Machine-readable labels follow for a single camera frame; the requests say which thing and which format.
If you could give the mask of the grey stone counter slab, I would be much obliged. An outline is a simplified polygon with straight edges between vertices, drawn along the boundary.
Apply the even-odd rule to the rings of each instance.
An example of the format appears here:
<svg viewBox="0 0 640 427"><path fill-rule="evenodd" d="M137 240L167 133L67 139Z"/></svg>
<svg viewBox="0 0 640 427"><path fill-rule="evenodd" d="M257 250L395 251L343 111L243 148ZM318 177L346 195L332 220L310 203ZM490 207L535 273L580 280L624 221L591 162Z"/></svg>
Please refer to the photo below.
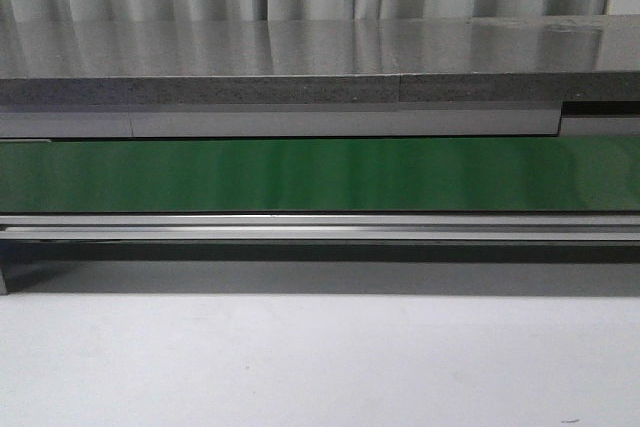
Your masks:
<svg viewBox="0 0 640 427"><path fill-rule="evenodd" d="M1 26L1 136L635 135L639 19Z"/></svg>

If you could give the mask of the aluminium conveyor frame rail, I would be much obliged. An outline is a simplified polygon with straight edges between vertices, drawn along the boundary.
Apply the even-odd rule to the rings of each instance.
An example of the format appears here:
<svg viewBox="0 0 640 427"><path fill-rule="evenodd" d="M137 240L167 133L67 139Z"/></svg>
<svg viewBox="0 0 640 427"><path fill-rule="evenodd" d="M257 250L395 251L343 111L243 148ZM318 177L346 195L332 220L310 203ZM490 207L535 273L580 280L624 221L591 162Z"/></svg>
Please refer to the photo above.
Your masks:
<svg viewBox="0 0 640 427"><path fill-rule="evenodd" d="M637 297L633 214L5 215L6 292Z"/></svg>

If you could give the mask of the green conveyor belt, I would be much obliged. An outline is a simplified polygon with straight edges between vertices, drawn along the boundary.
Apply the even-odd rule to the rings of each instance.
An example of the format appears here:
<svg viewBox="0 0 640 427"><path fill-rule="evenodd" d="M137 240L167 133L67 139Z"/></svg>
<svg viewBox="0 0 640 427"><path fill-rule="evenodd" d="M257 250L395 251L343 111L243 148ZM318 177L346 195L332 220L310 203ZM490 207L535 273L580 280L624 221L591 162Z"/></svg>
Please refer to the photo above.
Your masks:
<svg viewBox="0 0 640 427"><path fill-rule="evenodd" d="M5 213L635 211L635 137L12 142Z"/></svg>

